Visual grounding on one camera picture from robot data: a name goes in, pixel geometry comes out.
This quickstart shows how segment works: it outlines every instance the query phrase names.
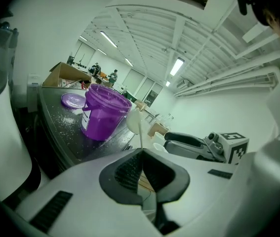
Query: sticker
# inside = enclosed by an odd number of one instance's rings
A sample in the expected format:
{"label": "sticker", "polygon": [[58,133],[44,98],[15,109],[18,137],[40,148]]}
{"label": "sticker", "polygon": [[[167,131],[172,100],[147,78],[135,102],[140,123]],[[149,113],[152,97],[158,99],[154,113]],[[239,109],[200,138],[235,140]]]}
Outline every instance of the sticker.
{"label": "sticker", "polygon": [[245,139],[243,135],[240,135],[237,132],[232,132],[232,133],[221,133],[223,138],[226,140],[238,140],[238,139]]}
{"label": "sticker", "polygon": [[88,127],[90,113],[91,113],[91,111],[85,111],[82,114],[81,124],[82,124],[82,126],[84,127],[85,130],[87,130],[87,127]]}
{"label": "sticker", "polygon": [[233,147],[231,149],[230,159],[228,163],[235,164],[236,162],[239,162],[242,156],[246,153],[246,150],[247,150],[247,143]]}

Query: desk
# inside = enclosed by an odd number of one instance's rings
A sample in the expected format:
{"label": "desk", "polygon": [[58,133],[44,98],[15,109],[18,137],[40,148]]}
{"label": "desk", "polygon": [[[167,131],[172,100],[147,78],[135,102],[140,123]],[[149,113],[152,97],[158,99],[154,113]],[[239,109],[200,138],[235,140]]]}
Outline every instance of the desk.
{"label": "desk", "polygon": [[112,88],[112,85],[113,85],[113,83],[101,78],[100,76],[97,76],[96,83],[105,85],[108,88]]}
{"label": "desk", "polygon": [[126,127],[124,118],[107,141],[87,138],[80,130],[82,113],[75,115],[61,103],[61,96],[65,93],[84,95],[85,90],[39,88],[36,158],[49,178],[81,162],[121,152],[134,136]]}
{"label": "desk", "polygon": [[148,123],[151,123],[153,121],[153,119],[155,118],[155,114],[152,113],[151,111],[147,110],[146,108],[142,111],[142,113],[146,117],[144,120],[146,120]]}

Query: purple bucket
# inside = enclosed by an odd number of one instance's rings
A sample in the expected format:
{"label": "purple bucket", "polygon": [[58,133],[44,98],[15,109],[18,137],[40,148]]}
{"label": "purple bucket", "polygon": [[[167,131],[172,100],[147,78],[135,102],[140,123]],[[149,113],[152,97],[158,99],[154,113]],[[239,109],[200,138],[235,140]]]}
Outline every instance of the purple bucket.
{"label": "purple bucket", "polygon": [[81,130],[90,139],[107,140],[132,105],[116,91],[100,84],[91,84],[85,96]]}

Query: dark countertop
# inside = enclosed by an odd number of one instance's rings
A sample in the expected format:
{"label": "dark countertop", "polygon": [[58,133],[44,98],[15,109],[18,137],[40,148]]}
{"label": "dark countertop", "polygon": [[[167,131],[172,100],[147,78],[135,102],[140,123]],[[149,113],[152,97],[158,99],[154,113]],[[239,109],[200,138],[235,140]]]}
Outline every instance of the dark countertop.
{"label": "dark countertop", "polygon": [[65,93],[84,95],[84,90],[68,88],[39,88],[39,118],[43,121],[45,132],[54,142],[57,157],[65,168],[78,163],[105,157],[122,151],[134,136],[126,127],[125,118],[112,136],[106,141],[94,141],[87,138],[80,129],[82,112],[76,114],[61,103]]}

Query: black vent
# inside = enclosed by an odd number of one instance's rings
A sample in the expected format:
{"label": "black vent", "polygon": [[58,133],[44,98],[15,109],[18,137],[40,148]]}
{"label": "black vent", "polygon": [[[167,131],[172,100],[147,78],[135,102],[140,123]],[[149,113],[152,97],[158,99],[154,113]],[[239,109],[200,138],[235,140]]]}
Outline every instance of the black vent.
{"label": "black vent", "polygon": [[175,172],[156,158],[144,154],[143,170],[155,192],[159,192],[175,178]]}
{"label": "black vent", "polygon": [[136,154],[121,164],[115,171],[115,179],[126,189],[137,193],[138,182],[142,172],[141,154]]}
{"label": "black vent", "polygon": [[30,224],[44,233],[50,229],[65,205],[72,197],[72,193],[58,192],[41,211],[30,221]]}
{"label": "black vent", "polygon": [[224,171],[216,170],[216,169],[212,169],[208,173],[211,175],[215,175],[215,176],[226,178],[226,179],[230,179],[232,177],[232,173],[228,173],[228,172],[224,172]]}

